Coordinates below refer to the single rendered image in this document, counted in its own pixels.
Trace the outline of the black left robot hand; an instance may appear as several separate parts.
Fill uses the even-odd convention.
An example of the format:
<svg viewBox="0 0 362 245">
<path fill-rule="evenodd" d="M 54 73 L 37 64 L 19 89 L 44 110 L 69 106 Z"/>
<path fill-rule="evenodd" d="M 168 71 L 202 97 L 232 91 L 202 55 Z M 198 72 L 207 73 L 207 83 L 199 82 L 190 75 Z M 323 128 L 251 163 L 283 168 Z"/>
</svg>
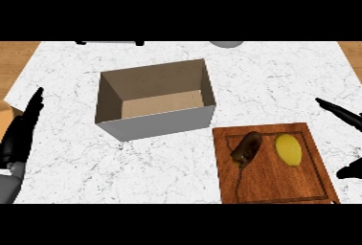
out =
<svg viewBox="0 0 362 245">
<path fill-rule="evenodd" d="M 32 133 L 37 125 L 43 104 L 44 88 L 40 87 L 26 104 L 23 113 L 17 115 L 9 125 L 0 142 L 0 169 L 6 169 L 9 163 L 26 162 Z"/>
</svg>

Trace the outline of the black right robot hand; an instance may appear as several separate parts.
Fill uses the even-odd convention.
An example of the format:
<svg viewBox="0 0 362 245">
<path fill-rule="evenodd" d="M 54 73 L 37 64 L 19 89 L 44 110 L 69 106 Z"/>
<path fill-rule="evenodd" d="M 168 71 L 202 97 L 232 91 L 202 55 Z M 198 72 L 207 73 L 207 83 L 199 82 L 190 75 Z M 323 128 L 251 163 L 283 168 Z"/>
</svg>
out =
<svg viewBox="0 0 362 245">
<path fill-rule="evenodd" d="M 362 113 L 359 115 L 353 114 L 337 104 L 320 98 L 316 98 L 314 101 L 317 102 L 319 106 L 326 111 L 329 111 L 344 123 L 347 123 L 359 132 L 362 132 Z M 356 178 L 362 180 L 362 157 L 337 171 L 337 178 Z"/>
</svg>

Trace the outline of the yellow lemon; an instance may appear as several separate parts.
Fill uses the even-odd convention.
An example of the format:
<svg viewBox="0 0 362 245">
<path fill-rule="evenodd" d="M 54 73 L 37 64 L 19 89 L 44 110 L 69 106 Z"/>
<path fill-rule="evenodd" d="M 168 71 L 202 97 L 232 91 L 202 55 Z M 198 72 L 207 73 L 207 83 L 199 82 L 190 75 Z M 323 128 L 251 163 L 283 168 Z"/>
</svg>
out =
<svg viewBox="0 0 362 245">
<path fill-rule="evenodd" d="M 275 139 L 276 153 L 282 161 L 297 167 L 301 163 L 303 152 L 295 137 L 289 134 L 279 134 Z"/>
</svg>

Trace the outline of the brown wooden cutting board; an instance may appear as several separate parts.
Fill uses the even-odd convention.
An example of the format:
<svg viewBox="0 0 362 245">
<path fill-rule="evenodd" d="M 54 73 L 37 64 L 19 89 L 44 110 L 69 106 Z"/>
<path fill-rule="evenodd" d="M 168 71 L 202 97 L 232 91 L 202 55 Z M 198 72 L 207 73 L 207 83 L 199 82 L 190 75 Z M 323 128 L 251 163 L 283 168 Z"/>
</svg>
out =
<svg viewBox="0 0 362 245">
<path fill-rule="evenodd" d="M 263 143 L 251 163 L 244 170 L 239 170 L 230 152 L 249 131 L 261 134 Z M 291 167 L 276 153 L 275 139 L 282 133 L 292 135 L 301 146 L 301 163 L 297 167 Z M 217 127 L 213 134 L 223 204 L 340 203 L 304 122 Z"/>
</svg>

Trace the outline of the open cardboard box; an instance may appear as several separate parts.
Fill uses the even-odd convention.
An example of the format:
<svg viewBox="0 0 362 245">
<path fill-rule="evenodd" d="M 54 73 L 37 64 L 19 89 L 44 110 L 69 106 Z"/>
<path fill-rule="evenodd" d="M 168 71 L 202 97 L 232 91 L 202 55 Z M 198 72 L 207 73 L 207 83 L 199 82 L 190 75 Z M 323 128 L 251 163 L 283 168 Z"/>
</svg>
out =
<svg viewBox="0 0 362 245">
<path fill-rule="evenodd" d="M 94 123 L 122 142 L 208 127 L 214 108 L 202 59 L 100 74 Z"/>
</svg>

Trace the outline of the dark brown oblong vegetable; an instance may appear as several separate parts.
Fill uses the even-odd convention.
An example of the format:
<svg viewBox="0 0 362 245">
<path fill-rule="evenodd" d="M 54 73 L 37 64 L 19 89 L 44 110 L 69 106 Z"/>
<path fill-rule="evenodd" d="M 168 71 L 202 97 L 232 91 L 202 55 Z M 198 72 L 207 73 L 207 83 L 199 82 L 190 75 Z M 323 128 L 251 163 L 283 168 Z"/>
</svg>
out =
<svg viewBox="0 0 362 245">
<path fill-rule="evenodd" d="M 239 167 L 246 166 L 252 161 L 261 142 L 261 134 L 255 131 L 248 132 L 230 153 L 232 160 Z"/>
</svg>

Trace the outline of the grey round object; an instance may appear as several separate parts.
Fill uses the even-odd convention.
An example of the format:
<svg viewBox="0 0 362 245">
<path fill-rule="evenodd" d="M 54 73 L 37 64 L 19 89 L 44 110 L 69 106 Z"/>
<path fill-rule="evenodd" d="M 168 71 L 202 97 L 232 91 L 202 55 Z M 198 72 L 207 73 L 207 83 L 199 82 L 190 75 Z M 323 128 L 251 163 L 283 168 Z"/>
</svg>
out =
<svg viewBox="0 0 362 245">
<path fill-rule="evenodd" d="M 215 47 L 223 49 L 236 48 L 244 44 L 244 41 L 210 41 Z"/>
</svg>

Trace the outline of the pale appliance with black feet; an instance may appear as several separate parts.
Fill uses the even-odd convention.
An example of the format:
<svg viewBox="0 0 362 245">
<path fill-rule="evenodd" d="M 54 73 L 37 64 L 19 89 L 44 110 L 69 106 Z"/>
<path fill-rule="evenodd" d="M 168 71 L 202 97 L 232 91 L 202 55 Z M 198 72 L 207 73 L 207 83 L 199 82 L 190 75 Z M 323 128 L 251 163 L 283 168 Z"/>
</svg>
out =
<svg viewBox="0 0 362 245">
<path fill-rule="evenodd" d="M 85 45 L 87 43 L 121 43 L 134 44 L 136 46 L 145 46 L 145 41 L 75 41 L 78 45 Z"/>
</svg>

